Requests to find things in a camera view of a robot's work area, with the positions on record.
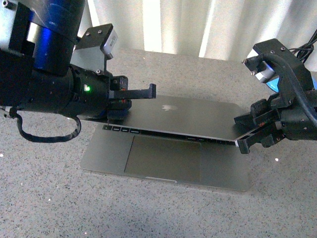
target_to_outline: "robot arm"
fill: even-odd
[[[317,90],[311,73],[277,39],[255,44],[253,49],[258,56],[242,63],[252,75],[268,65],[279,75],[279,93],[252,104],[250,113],[235,118],[236,124],[249,130],[235,141],[241,153],[249,153],[255,143],[269,147],[284,138],[317,140]]]
[[[128,78],[106,70],[117,40],[112,24],[77,32],[84,0],[4,0],[0,6],[0,112],[16,118],[20,134],[34,142],[64,142],[81,128],[78,116],[123,119],[131,99],[156,97],[156,86],[128,90]],[[17,111],[61,114],[77,129],[61,137],[37,137],[22,129]]]

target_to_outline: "laptop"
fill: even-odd
[[[99,121],[81,161],[85,170],[246,191],[247,155],[231,103],[157,95],[133,100],[125,120]]]

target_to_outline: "granite countertop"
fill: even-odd
[[[271,93],[238,62],[120,49],[108,70],[126,75],[131,89],[155,83],[158,94],[245,110]],[[75,127],[58,115],[21,114],[36,135]],[[252,187],[236,192],[84,171],[80,160],[95,128],[83,121],[74,140],[38,144],[0,118],[0,237],[317,236],[315,141],[251,147]]]

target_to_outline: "green indicator light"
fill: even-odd
[[[90,91],[90,87],[87,84],[84,85],[84,91],[85,92],[89,92]]]

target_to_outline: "laptop lid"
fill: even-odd
[[[236,104],[157,95],[156,99],[133,100],[124,120],[110,125],[224,141],[244,132],[234,118],[245,112]]]

